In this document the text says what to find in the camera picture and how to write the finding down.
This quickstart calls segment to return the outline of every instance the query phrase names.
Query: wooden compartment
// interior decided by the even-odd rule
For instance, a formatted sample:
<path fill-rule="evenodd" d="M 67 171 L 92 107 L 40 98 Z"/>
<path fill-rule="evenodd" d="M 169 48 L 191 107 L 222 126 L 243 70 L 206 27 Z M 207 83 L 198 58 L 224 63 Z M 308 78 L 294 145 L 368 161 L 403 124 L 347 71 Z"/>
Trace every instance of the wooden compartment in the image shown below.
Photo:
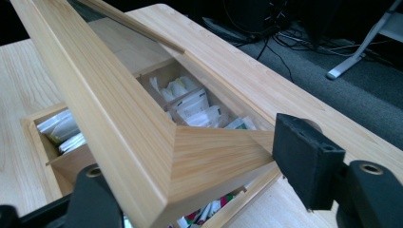
<path fill-rule="evenodd" d="M 46 135 L 41 134 L 37 129 L 38 124 L 66 109 L 65 104 L 58 104 L 21 120 L 26 138 L 31 143 L 31 146 L 35 147 L 38 156 L 41 158 L 42 165 L 50 168 L 50 175 L 54 176 L 59 188 L 54 190 L 60 192 L 61 196 L 70 194 L 73 191 L 78 173 L 83 168 L 96 162 L 86 144 L 60 155 L 58 148 L 50 142 Z"/>
<path fill-rule="evenodd" d="M 103 174 L 109 187 L 135 226 L 164 226 L 261 175 L 270 173 L 269 181 L 278 175 L 270 155 L 274 127 L 191 53 L 163 47 L 142 35 L 133 40 L 134 31 L 118 31 L 122 25 L 111 20 L 88 25 L 65 1 L 15 5 L 24 9 L 19 15 L 31 38 L 38 41 L 38 50 L 90 142 L 92 155 L 107 170 Z M 89 28 L 94 25 L 101 25 L 100 32 Z M 96 33 L 112 36 L 102 41 Z M 42 37 L 47 37 L 46 44 Z M 162 101 L 145 79 L 161 74 L 163 84 L 178 77 L 178 72 L 188 73 L 205 87 L 210 103 L 220 104 L 229 119 L 247 117 L 257 130 L 174 123 L 164 113 L 171 103 Z M 46 141 L 35 138 L 45 150 L 44 164 L 50 165 L 65 194 L 74 177 L 74 170 L 67 169 L 68 156 L 56 158 Z M 72 155 L 83 154 L 77 150 Z M 71 160 L 81 162 L 77 168 L 87 161 Z M 252 190 L 244 194 L 248 193 L 256 195 Z"/>

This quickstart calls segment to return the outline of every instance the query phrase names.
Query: open wooden box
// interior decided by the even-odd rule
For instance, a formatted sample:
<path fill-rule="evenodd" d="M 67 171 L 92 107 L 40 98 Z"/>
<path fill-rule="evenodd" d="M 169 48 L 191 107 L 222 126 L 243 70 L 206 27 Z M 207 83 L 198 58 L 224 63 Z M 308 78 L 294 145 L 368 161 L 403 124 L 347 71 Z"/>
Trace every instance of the open wooden box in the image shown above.
<path fill-rule="evenodd" d="M 117 31 L 118 26 L 105 28 L 103 24 L 100 24 L 100 30 L 105 29 L 100 32 L 95 29 L 96 22 L 86 24 L 65 1 L 14 0 L 12 3 L 47 64 L 53 80 L 63 93 L 68 108 L 84 132 L 91 153 L 101 166 L 114 195 L 124 211 L 135 218 L 133 221 L 137 226 L 164 226 L 178 216 L 226 194 L 230 189 L 244 185 L 260 173 L 260 176 L 250 185 L 256 185 L 257 188 L 254 188 L 256 191 L 248 188 L 245 193 L 240 192 L 236 200 L 221 209 L 221 218 L 225 219 L 219 221 L 225 223 L 236 215 L 259 190 L 270 185 L 270 180 L 278 176 L 278 170 L 272 161 L 260 164 L 258 168 L 253 162 L 240 162 L 240 166 L 237 167 L 229 164 L 225 166 L 228 168 L 225 169 L 228 173 L 233 170 L 239 171 L 239 168 L 243 171 L 239 171 L 234 176 L 222 172 L 226 180 L 210 181 L 211 184 L 208 186 L 211 188 L 204 188 L 204 192 L 198 192 L 200 189 L 197 191 L 188 189 L 188 192 L 181 194 L 182 196 L 197 195 L 200 201 L 195 202 L 188 197 L 182 200 L 172 199 L 172 195 L 169 195 L 174 185 L 171 184 L 175 169 L 172 164 L 174 155 L 178 152 L 175 145 L 178 145 L 178 139 L 186 143 L 195 141 L 185 140 L 191 136 L 183 133 L 185 129 L 190 130 L 189 126 L 176 124 L 170 120 L 164 112 L 163 102 L 154 100 L 155 93 L 148 89 L 147 80 L 143 81 L 153 72 L 165 67 L 166 69 L 178 67 L 179 71 L 189 72 L 201 86 L 205 86 L 214 95 L 213 97 L 218 98 L 219 103 L 228 108 L 229 113 L 234 116 L 250 117 L 259 131 L 252 133 L 253 137 L 247 138 L 244 135 L 249 134 L 247 133 L 249 131 L 242 133 L 234 131 L 234 134 L 239 136 L 237 139 L 249 139 L 250 141 L 246 143 L 255 146 L 254 148 L 270 147 L 266 144 L 267 138 L 270 137 L 263 135 L 271 134 L 277 113 L 287 113 L 315 122 L 323 134 L 347 151 L 346 163 L 358 159 L 377 162 L 390 168 L 400 180 L 403 180 L 401 150 L 296 85 L 292 85 L 272 70 L 240 53 L 236 48 L 214 37 L 205 29 L 179 16 L 168 6 L 156 5 L 129 12 L 126 17 L 115 18 L 122 19 L 121 23 L 124 25 L 135 25 L 135 29 L 140 28 L 145 31 L 146 36 L 153 37 L 160 44 L 164 44 L 164 52 L 168 52 L 169 55 L 162 55 L 159 52 L 162 50 L 161 47 L 158 47 L 158 50 L 152 49 L 153 51 L 150 52 L 148 51 L 150 48 L 146 48 L 146 45 L 132 42 L 133 40 L 129 39 L 131 35 L 127 35 L 126 30 Z M 98 7 L 102 5 L 96 0 L 90 3 Z M 108 31 L 115 36 L 109 41 L 105 39 L 102 41 L 100 37 Z M 127 40 L 133 46 L 121 46 L 121 42 L 115 42 L 118 39 Z M 133 49 L 136 50 L 134 52 L 142 53 L 140 59 L 131 56 Z M 48 113 L 50 115 L 63 108 L 66 106 L 61 104 L 48 112 L 44 111 L 23 120 L 23 126 L 26 126 L 26 132 L 29 133 L 29 140 L 37 148 L 37 156 L 41 158 L 43 165 L 55 158 L 52 157 L 52 153 L 46 152 L 47 143 L 41 141 L 37 132 L 33 131 L 31 134 L 29 129 L 35 129 L 33 128 L 35 122 L 41 122 L 41 118 Z M 206 134 L 207 140 L 220 142 L 220 137 L 216 137 L 215 133 L 221 132 L 221 129 L 204 128 L 202 131 L 204 130 L 211 131 L 211 134 Z M 231 142 L 232 131 L 231 134 L 227 134 L 229 132 L 222 131 L 228 136 L 223 142 Z M 221 146 L 227 149 L 225 153 L 229 154 L 234 149 L 226 147 L 226 143 L 222 143 Z M 229 158 L 228 154 L 224 156 L 215 154 L 213 157 L 215 159 Z M 249 159 L 261 161 L 268 157 L 261 150 L 256 158 Z M 63 177 L 64 174 L 59 175 L 60 172 L 52 165 L 46 168 L 47 182 L 44 182 L 43 187 L 50 188 L 52 191 L 45 192 L 50 192 L 53 199 L 58 199 L 62 196 L 61 189 L 66 189 L 62 186 L 63 184 L 59 184 L 59 180 L 66 178 Z M 200 175 L 201 179 L 209 176 L 203 172 L 192 173 L 192 175 Z M 137 190 L 137 195 L 131 194 L 133 189 Z M 289 198 L 290 194 L 284 193 L 284 197 Z M 270 200 L 265 203 L 273 203 L 265 206 L 276 208 L 272 210 L 271 215 L 278 211 L 280 217 L 287 214 L 290 209 L 296 209 L 291 203 L 292 205 L 287 208 L 278 210 L 284 204 L 284 200 L 277 203 Z M 297 215 L 303 217 L 304 211 L 300 211 L 301 213 Z M 214 223 L 211 226 L 217 227 L 221 224 Z"/>
<path fill-rule="evenodd" d="M 217 227 L 277 179 L 270 155 L 273 125 L 191 53 L 161 46 L 108 18 L 87 24 L 65 1 L 14 6 L 88 142 L 58 157 L 38 133 L 36 125 L 66 109 L 64 104 L 23 120 L 60 196 L 70 193 L 78 172 L 96 161 L 135 226 L 164 227 L 246 184 L 205 224 Z M 166 87 L 180 76 L 196 88 L 170 102 L 150 84 L 156 78 Z M 220 127 L 241 117 L 256 130 L 187 125 L 172 106 L 200 88 L 227 117 Z"/>

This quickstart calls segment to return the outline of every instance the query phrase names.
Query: wooden panel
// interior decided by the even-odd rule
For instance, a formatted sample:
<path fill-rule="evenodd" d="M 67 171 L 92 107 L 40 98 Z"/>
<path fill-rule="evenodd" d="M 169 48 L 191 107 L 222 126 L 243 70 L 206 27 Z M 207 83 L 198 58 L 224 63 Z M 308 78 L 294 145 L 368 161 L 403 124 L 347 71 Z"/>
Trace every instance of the wooden panel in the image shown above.
<path fill-rule="evenodd" d="M 62 178 L 56 177 L 56 179 L 58 180 L 61 191 L 65 196 L 73 191 L 79 172 L 93 163 L 96 163 L 96 161 L 94 160 L 88 145 L 83 145 L 51 161 L 48 165 L 51 165 L 53 170 L 56 170 L 57 173 L 62 176 Z M 66 181 L 69 185 L 63 185 L 61 184 L 61 181 Z"/>
<path fill-rule="evenodd" d="M 66 1 L 13 1 L 13 5 L 64 94 L 115 198 L 135 226 L 166 225 L 173 215 L 196 209 L 267 170 L 271 156 L 255 138 L 271 142 L 272 132 L 177 130 Z M 185 134 L 185 129 L 187 133 L 195 131 L 193 136 L 202 135 L 203 140 Z M 204 159 L 222 163 L 211 166 L 215 173 L 225 171 L 220 172 L 221 178 L 207 179 L 198 191 L 182 185 L 181 176 L 188 174 L 183 169 L 186 165 L 174 159 L 176 153 L 183 152 L 177 144 L 183 143 L 195 147 L 187 154 L 197 155 L 192 160 L 195 164 L 197 158 L 202 160 L 202 151 L 212 149 L 215 153 L 206 152 Z M 242 155 L 228 156 L 231 152 Z M 193 174 L 200 179 L 203 169 L 198 169 Z M 58 174 L 64 176 L 63 172 L 57 168 Z"/>
<path fill-rule="evenodd" d="M 279 178 L 280 172 L 275 162 L 270 169 L 247 185 L 246 192 L 240 192 L 228 202 L 218 213 L 209 219 L 202 227 L 227 227 L 240 216 L 266 189 L 271 187 Z"/>
<path fill-rule="evenodd" d="M 61 197 L 20 123 L 61 100 L 30 40 L 0 47 L 0 201 L 15 206 L 19 216 Z"/>
<path fill-rule="evenodd" d="M 78 0 L 79 2 L 91 7 L 94 10 L 97 10 L 103 15 L 119 22 L 120 24 L 131 28 L 139 33 L 143 34 L 154 41 L 158 41 L 161 44 L 164 44 L 179 53 L 184 53 L 183 47 L 179 46 L 178 43 L 172 42 L 172 40 L 166 39 L 166 37 L 153 29 L 149 29 L 148 26 L 140 23 L 138 20 L 133 20 L 133 18 L 122 14 L 117 9 L 110 6 L 108 3 L 102 0 Z"/>
<path fill-rule="evenodd" d="M 25 136 L 27 140 L 31 142 L 32 147 L 35 148 L 38 153 L 40 153 L 39 156 L 43 164 L 56 159 L 59 156 L 59 151 L 54 147 L 54 145 L 48 140 L 45 135 L 39 133 L 36 126 L 66 109 L 66 105 L 60 103 L 40 110 L 21 119 L 21 125 L 23 129 L 26 129 Z"/>
<path fill-rule="evenodd" d="M 165 204 L 175 125 L 67 2 L 12 3 L 115 197 L 147 226 Z"/>
<path fill-rule="evenodd" d="M 158 43 L 109 18 L 88 25 L 132 74 L 147 72 L 173 59 Z"/>
<path fill-rule="evenodd" d="M 380 162 L 391 168 L 402 180 L 402 167 L 400 164 L 403 160 L 400 150 L 345 118 L 298 87 L 291 85 L 275 72 L 244 55 L 236 48 L 225 44 L 176 11 L 164 5 L 158 5 L 131 12 L 130 15 L 141 20 L 145 25 L 163 33 L 169 39 L 175 39 L 184 45 L 190 51 L 188 53 L 194 53 L 197 56 L 195 60 L 199 60 L 213 72 L 212 75 L 217 77 L 218 82 L 225 85 L 229 91 L 241 97 L 248 105 L 253 107 L 267 123 L 274 124 L 275 116 L 278 112 L 313 120 L 319 124 L 328 137 L 347 149 L 347 162 L 357 158 Z M 166 22 L 168 21 L 174 21 L 175 23 L 167 26 Z M 31 26 L 36 28 L 39 25 L 33 23 Z M 48 34 L 48 40 L 51 40 L 51 36 L 52 34 Z M 80 37 L 78 40 L 87 38 L 85 36 Z M 69 58 L 66 59 L 57 59 L 56 57 L 60 57 L 60 55 L 56 54 L 56 52 L 54 53 L 54 62 L 58 62 L 56 60 L 68 62 L 70 59 L 74 59 L 73 55 L 69 55 Z M 95 127 L 95 130 L 102 129 L 101 127 Z M 288 191 L 281 192 L 280 195 L 286 199 L 292 194 L 292 191 Z M 267 201 L 266 206 L 270 207 L 271 205 L 281 205 L 281 201 L 277 201 L 277 204 L 273 204 L 272 200 Z M 287 210 L 294 208 L 293 203 L 287 205 L 288 207 L 285 208 Z"/>

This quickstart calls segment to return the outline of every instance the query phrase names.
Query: black cable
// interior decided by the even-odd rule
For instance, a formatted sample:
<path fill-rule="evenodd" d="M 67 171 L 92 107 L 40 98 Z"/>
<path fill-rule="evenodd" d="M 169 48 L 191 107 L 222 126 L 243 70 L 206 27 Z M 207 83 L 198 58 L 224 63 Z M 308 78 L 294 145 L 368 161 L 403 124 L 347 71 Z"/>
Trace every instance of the black cable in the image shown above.
<path fill-rule="evenodd" d="M 280 39 L 278 36 L 274 36 L 274 40 L 283 47 L 286 48 L 290 48 L 291 50 L 298 50 L 298 51 L 306 51 L 306 50 L 311 50 L 314 51 L 318 54 L 322 54 L 322 55 L 351 55 L 354 52 L 353 51 L 349 51 L 349 52 L 339 52 L 339 53 L 324 53 L 323 51 L 326 51 L 326 49 L 314 49 L 312 47 L 312 45 L 307 45 L 303 42 L 298 42 L 296 41 L 293 45 L 288 44 L 287 42 L 283 41 L 282 39 Z"/>
<path fill-rule="evenodd" d="M 290 77 L 291 82 L 294 84 L 294 79 L 293 76 L 291 75 L 291 70 L 290 68 L 285 64 L 284 60 L 281 58 L 281 56 L 279 56 L 275 51 L 273 51 L 268 45 L 266 45 L 267 48 L 269 48 L 275 55 L 277 55 L 279 57 L 279 59 L 282 61 L 282 63 L 285 65 L 285 67 L 288 69 L 288 74 Z"/>
<path fill-rule="evenodd" d="M 263 51 L 266 49 L 267 43 L 269 43 L 269 38 L 267 38 L 267 39 L 264 41 L 264 46 L 263 46 L 263 48 L 261 49 L 261 51 L 260 51 L 258 57 L 256 58 L 256 60 L 258 60 L 258 59 L 260 58 L 261 54 L 262 54 Z"/>
<path fill-rule="evenodd" d="M 231 35 L 231 34 L 229 34 L 229 33 L 226 33 L 226 32 L 223 32 L 223 31 L 221 31 L 221 30 L 218 30 L 218 29 L 212 27 L 212 26 L 211 26 L 209 23 L 207 23 L 204 19 L 203 19 L 202 21 L 203 21 L 203 23 L 205 24 L 205 26 L 206 26 L 206 28 L 207 28 L 208 30 L 210 30 L 210 31 L 213 32 L 214 34 L 218 35 L 221 39 L 223 39 L 223 40 L 225 40 L 225 41 L 227 41 L 227 42 L 232 42 L 232 43 L 236 43 L 236 44 L 239 44 L 239 45 L 248 45 L 248 44 L 253 43 L 253 42 L 250 41 L 250 40 L 243 40 L 243 39 L 241 39 L 241 38 L 239 38 L 239 37 L 236 37 L 236 36 Z"/>
<path fill-rule="evenodd" d="M 396 65 L 371 50 L 365 50 L 365 57 L 363 57 L 362 60 L 370 63 L 379 63 L 386 67 L 396 67 Z"/>
<path fill-rule="evenodd" d="M 222 4 L 223 4 L 223 6 L 224 6 L 224 10 L 225 10 L 225 13 L 226 13 L 228 19 L 231 21 L 231 23 L 232 23 L 236 28 L 238 28 L 239 30 L 241 30 L 241 31 L 243 31 L 243 32 L 247 32 L 247 33 L 250 33 L 250 34 L 256 34 L 256 35 L 260 35 L 260 34 L 261 34 L 261 32 L 257 32 L 257 31 L 248 31 L 248 30 L 246 30 L 246 29 L 243 29 L 243 28 L 239 27 L 239 26 L 237 25 L 237 23 L 235 23 L 235 22 L 232 20 L 231 16 L 229 15 L 229 12 L 228 12 L 228 10 L 227 10 L 227 8 L 226 8 L 226 5 L 225 5 L 225 0 L 222 0 Z"/>
<path fill-rule="evenodd" d="M 250 45 L 250 44 L 251 43 L 237 44 L 237 45 L 235 45 L 235 48 L 240 48 L 240 47 L 243 47 L 245 45 Z"/>
<path fill-rule="evenodd" d="M 308 33 L 306 33 L 306 31 L 299 30 L 296 28 L 288 28 L 287 30 L 284 30 L 283 32 L 288 33 L 289 36 L 292 36 L 292 37 L 300 39 L 300 40 L 304 40 L 303 38 L 308 36 Z M 333 43 L 332 40 L 330 40 L 326 37 L 322 37 L 321 41 L 324 43 L 319 44 L 319 46 L 326 46 L 326 47 L 330 47 L 330 48 L 340 47 L 340 45 Z"/>

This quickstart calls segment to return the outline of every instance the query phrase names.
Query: wooden edge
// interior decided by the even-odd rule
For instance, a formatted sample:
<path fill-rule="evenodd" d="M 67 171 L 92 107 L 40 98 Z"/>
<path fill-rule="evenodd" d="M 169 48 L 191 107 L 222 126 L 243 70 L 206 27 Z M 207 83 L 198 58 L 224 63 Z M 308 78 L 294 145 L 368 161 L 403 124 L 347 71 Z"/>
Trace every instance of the wooden edge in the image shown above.
<path fill-rule="evenodd" d="M 272 142 L 273 131 L 178 126 L 176 136 L 168 205 L 154 227 L 239 188 L 266 173 L 274 161 L 256 140 Z"/>
<path fill-rule="evenodd" d="M 32 153 L 36 153 L 36 157 L 39 158 L 40 167 L 38 167 L 38 170 L 44 171 L 44 177 L 41 177 L 41 182 L 47 202 L 55 201 L 61 198 L 63 194 L 59 188 L 58 181 L 56 180 L 52 168 L 50 166 L 46 166 L 49 157 L 41 142 L 41 137 L 36 128 L 35 122 L 41 120 L 45 116 L 51 116 L 54 113 L 60 112 L 64 108 L 66 108 L 65 104 L 57 104 L 37 113 L 33 113 L 20 120 L 26 141 L 29 144 L 29 147 L 32 148 Z"/>
<path fill-rule="evenodd" d="M 169 66 L 169 65 L 171 65 L 171 64 L 174 64 L 175 62 L 176 62 L 175 58 L 167 59 L 167 60 L 162 61 L 162 62 L 160 62 L 160 63 L 158 63 L 158 64 L 156 64 L 156 65 L 147 67 L 147 68 L 142 69 L 142 70 L 140 70 L 140 71 L 137 71 L 137 72 L 133 73 L 133 76 L 134 76 L 135 78 L 139 78 L 139 77 L 142 76 L 142 75 L 145 75 L 145 74 L 147 74 L 147 73 L 150 73 L 150 72 L 152 72 L 152 71 L 154 71 L 154 70 L 156 70 L 156 69 Z"/>
<path fill-rule="evenodd" d="M 236 219 L 237 215 L 245 211 L 248 206 L 257 200 L 265 190 L 271 187 L 281 176 L 277 164 L 272 162 L 271 165 L 271 169 L 251 182 L 246 192 L 240 192 L 202 227 L 215 228 L 229 226 L 231 222 Z"/>
<path fill-rule="evenodd" d="M 59 171 L 57 167 L 51 167 L 53 170 L 54 176 L 57 180 L 58 187 L 62 196 L 66 196 L 70 194 L 74 189 L 74 184 L 70 180 L 68 180 L 62 173 Z"/>
<path fill-rule="evenodd" d="M 11 2 L 121 208 L 150 226 L 166 206 L 176 125 L 67 1 Z"/>
<path fill-rule="evenodd" d="M 102 0 L 78 0 L 78 1 L 96 11 L 99 11 L 101 14 L 115 20 L 116 22 L 137 31 L 148 38 L 151 38 L 154 41 L 164 44 L 169 48 L 172 48 L 178 52 L 184 53 L 183 47 L 177 45 L 175 42 L 166 39 L 166 37 L 162 36 L 160 33 L 143 25 L 136 19 L 127 16 L 120 10 L 115 9 L 114 7 L 110 6 L 108 3 Z"/>
<path fill-rule="evenodd" d="M 96 163 L 96 161 L 92 157 L 88 145 L 85 144 L 58 157 L 51 162 L 51 165 L 53 168 L 57 169 L 68 182 L 73 184 L 81 170 L 94 163 Z"/>

